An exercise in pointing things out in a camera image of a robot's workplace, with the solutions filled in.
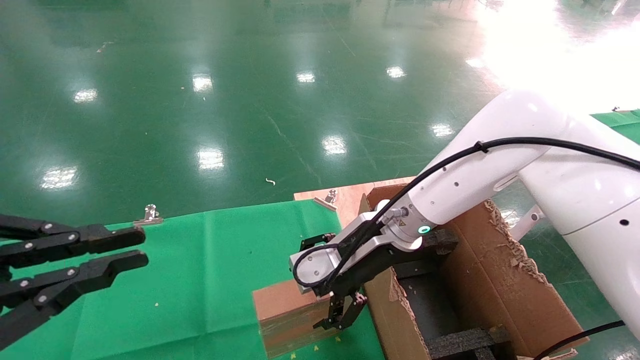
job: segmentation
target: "wooden board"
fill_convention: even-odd
[[[362,194],[368,194],[373,188],[381,186],[406,184],[413,180],[413,176],[402,177],[400,179],[391,179],[384,181],[376,181],[374,183],[364,183],[357,185],[341,186],[339,188],[330,188],[322,190],[314,190],[310,192],[300,192],[293,194],[294,200],[307,200],[319,197],[324,199],[329,190],[337,190],[337,198],[333,205],[338,209],[338,219],[340,219],[340,225],[342,227],[347,226],[353,219],[355,219],[360,213],[360,200]]]
[[[314,329],[326,318],[329,296],[317,300],[313,292],[301,294],[295,280],[256,290],[253,305],[267,357],[272,359],[334,335],[335,329]]]

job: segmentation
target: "metal bracket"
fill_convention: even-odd
[[[156,210],[156,206],[149,204],[145,207],[145,218],[134,221],[133,226],[156,225],[162,224],[163,221],[164,219],[160,217],[160,212]]]
[[[335,237],[335,233],[327,233],[304,239],[300,242],[300,251],[311,249],[319,243],[328,243]]]

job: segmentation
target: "cardboard box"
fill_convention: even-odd
[[[391,199],[403,186],[379,186],[362,194],[360,212],[370,211],[380,200]],[[511,238],[492,201],[470,209],[442,227],[453,231],[460,241],[442,265],[440,275],[466,329],[503,325],[509,331],[516,354],[525,357],[534,357],[558,341],[582,332],[536,263]],[[380,273],[364,289],[387,359],[430,359],[394,269]]]

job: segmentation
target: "green table cover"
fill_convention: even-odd
[[[336,214],[312,200],[168,218],[145,227],[147,241],[139,248],[149,265],[81,297],[0,352],[0,359],[265,359],[252,291],[291,279],[287,258],[302,238],[339,230]],[[365,309],[338,338],[280,358],[382,360],[384,355]]]

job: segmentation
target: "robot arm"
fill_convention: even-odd
[[[512,90],[485,106],[423,172],[478,141],[514,136],[568,140],[640,159],[638,144],[595,119],[571,115],[533,92]],[[377,224],[380,230],[362,239],[330,284],[323,280],[339,267],[348,255],[345,249],[362,237],[360,229],[370,225],[384,204],[361,214],[328,242],[331,246],[312,254],[309,250],[293,254],[289,262],[302,283],[301,291],[313,290],[317,295],[333,292],[337,298],[352,295],[390,265],[446,252],[451,241],[429,230],[518,178],[611,306],[640,338],[640,231],[635,230],[640,218],[633,216],[640,212],[640,172],[547,145],[496,147],[438,169],[382,214]],[[307,259],[300,259],[304,254]]]

